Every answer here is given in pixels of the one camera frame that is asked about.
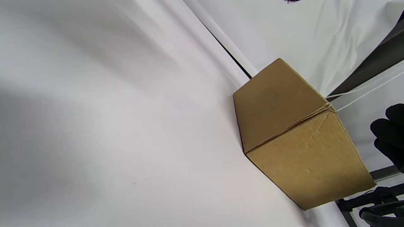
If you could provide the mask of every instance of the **white string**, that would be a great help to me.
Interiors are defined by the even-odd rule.
[[[391,78],[390,80],[388,80],[388,81],[386,81],[386,82],[380,84],[379,86],[375,87],[374,89],[372,89],[372,90],[366,92],[365,94],[359,96],[358,98],[354,99],[352,102],[346,104],[345,106],[343,106],[343,107],[337,109],[337,112],[340,111],[340,110],[343,110],[343,109],[347,108],[348,106],[350,106],[350,105],[353,104],[354,102],[356,102],[356,101],[358,101],[359,99],[365,97],[365,96],[368,95],[369,93],[371,93],[371,92],[373,92],[373,91],[379,89],[379,88],[382,87],[383,85],[385,85],[385,84],[387,84],[388,82],[390,82],[390,81],[396,79],[397,77],[399,77],[399,76],[402,75],[402,74],[404,74],[404,71],[401,72],[400,74],[396,75],[395,77]]]
[[[403,66],[400,66],[398,69],[396,69],[396,70],[394,70],[394,71],[392,71],[392,72],[390,72],[390,73],[388,73],[388,74],[386,74],[386,75],[380,77],[379,79],[377,79],[377,80],[375,80],[375,81],[369,83],[368,85],[366,85],[366,86],[364,86],[364,87],[361,87],[361,88],[358,88],[358,89],[355,89],[355,90],[351,90],[351,91],[348,91],[348,92],[345,92],[345,93],[341,93],[341,94],[330,95],[330,96],[327,96],[327,98],[338,97],[338,96],[341,96],[341,95],[347,95],[347,94],[351,94],[351,93],[360,91],[360,90],[362,90],[362,89],[365,89],[365,88],[369,87],[370,85],[376,83],[377,81],[382,80],[382,79],[384,79],[385,77],[390,76],[391,74],[397,72],[399,69],[401,69],[401,68],[403,68],[403,67],[404,67],[404,65],[403,65]]]

